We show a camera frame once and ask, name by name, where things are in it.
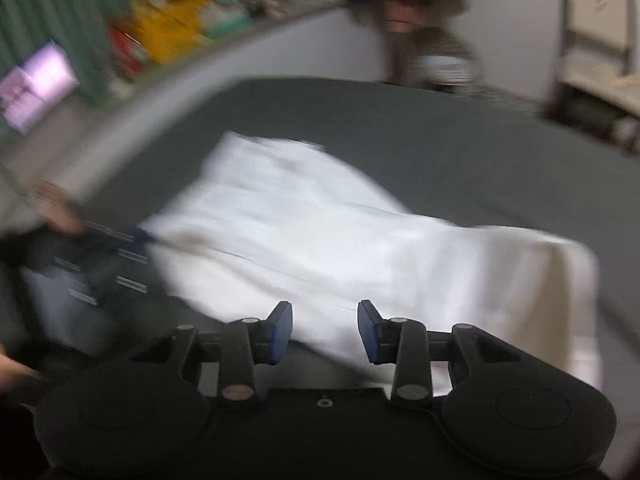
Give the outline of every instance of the white fabric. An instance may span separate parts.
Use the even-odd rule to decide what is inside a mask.
[[[200,179],[144,227],[163,242],[154,251],[173,293],[193,307],[231,321],[288,300],[295,339],[377,381],[392,367],[367,363],[362,299],[430,330],[472,323],[599,385],[589,250],[413,215],[319,146],[229,132]],[[436,391],[447,385],[436,372]]]

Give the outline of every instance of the purple screen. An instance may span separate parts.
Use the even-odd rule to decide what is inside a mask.
[[[76,86],[65,51],[49,43],[0,82],[2,116],[9,126],[25,133]]]

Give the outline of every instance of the gray table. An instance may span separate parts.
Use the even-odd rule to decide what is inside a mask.
[[[485,102],[336,80],[249,80],[177,123],[86,205],[127,228],[197,178],[222,133],[323,144],[411,211],[462,226],[535,228],[587,244],[602,282],[605,393],[620,449],[640,429],[640,163],[565,128]],[[181,311],[179,317],[196,317]],[[272,381],[349,386],[362,378],[297,348]]]

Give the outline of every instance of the yellow package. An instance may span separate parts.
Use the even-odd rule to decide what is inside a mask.
[[[140,28],[139,40],[149,57],[160,64],[194,48],[202,33],[200,11],[210,0],[172,0],[162,9],[136,2],[133,11]]]

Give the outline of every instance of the beige chair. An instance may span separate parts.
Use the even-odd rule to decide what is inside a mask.
[[[564,0],[558,119],[576,91],[640,118],[640,78],[630,75],[635,43],[635,0]]]

